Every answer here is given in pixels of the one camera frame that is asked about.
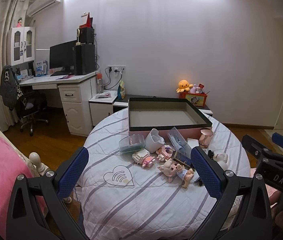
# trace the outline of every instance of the open box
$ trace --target open box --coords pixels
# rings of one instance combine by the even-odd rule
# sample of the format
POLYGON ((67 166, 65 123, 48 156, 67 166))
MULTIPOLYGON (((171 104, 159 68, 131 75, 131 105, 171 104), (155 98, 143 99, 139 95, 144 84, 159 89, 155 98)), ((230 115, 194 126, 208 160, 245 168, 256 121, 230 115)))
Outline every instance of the open box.
POLYGON ((211 129, 212 123, 182 98, 130 98, 128 101, 129 135, 142 134, 145 138, 151 129, 169 141, 167 132, 176 127, 185 138, 199 139, 200 129, 211 129))

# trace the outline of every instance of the chair base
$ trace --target chair base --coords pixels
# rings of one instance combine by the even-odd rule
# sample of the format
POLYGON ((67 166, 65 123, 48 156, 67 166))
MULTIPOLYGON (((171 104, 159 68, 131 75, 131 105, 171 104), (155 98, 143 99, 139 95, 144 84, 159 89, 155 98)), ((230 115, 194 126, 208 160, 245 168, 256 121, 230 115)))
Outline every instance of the chair base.
POLYGON ((24 126, 30 123, 31 124, 31 128, 30 128, 30 131, 29 131, 29 135, 33 136, 34 135, 34 133, 33 133, 33 124, 35 124, 36 121, 46 122, 47 125, 49 123, 49 121, 47 119, 37 119, 37 118, 34 117, 34 114, 30 114, 30 115, 27 116, 27 121, 22 124, 22 126, 21 126, 21 128, 19 130, 21 132, 23 132, 24 126))

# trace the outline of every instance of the speaker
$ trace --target speaker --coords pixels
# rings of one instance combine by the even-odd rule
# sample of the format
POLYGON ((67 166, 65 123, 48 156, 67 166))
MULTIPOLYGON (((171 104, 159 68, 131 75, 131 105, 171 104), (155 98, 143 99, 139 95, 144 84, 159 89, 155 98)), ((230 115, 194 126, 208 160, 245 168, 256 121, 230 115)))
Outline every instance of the speaker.
POLYGON ((73 50, 75 75, 86 75, 96 70, 94 44, 84 43, 73 47, 73 50))
POLYGON ((95 30, 93 28, 84 27, 84 28, 80 28, 79 30, 80 30, 80 36, 79 36, 80 43, 94 44, 95 30))

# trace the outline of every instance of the screw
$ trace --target screw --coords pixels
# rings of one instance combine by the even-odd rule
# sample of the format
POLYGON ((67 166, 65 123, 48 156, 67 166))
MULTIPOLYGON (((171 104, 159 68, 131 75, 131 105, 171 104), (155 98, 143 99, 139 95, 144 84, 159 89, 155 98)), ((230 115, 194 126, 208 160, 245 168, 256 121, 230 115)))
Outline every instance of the screw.
POLYGON ((18 180, 22 180, 24 178, 24 174, 19 174, 18 176, 17 176, 17 179, 18 180))
POLYGON ((256 179, 262 179, 262 175, 259 174, 259 173, 257 173, 257 174, 256 174, 256 179))
POLYGON ((46 176, 47 177, 53 177, 54 176, 54 172, 53 171, 47 171, 46 172, 46 176))
POLYGON ((232 177, 234 175, 233 171, 227 170, 225 171, 226 176, 232 177))

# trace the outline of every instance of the heart drawing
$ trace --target heart drawing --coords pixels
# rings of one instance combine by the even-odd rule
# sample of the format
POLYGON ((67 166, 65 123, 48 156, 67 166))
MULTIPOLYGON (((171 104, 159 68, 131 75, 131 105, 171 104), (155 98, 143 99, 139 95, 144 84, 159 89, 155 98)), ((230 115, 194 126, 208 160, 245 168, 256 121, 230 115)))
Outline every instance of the heart drawing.
POLYGON ((134 186, 130 170, 123 165, 116 166, 112 172, 106 173, 104 180, 114 186, 134 186))

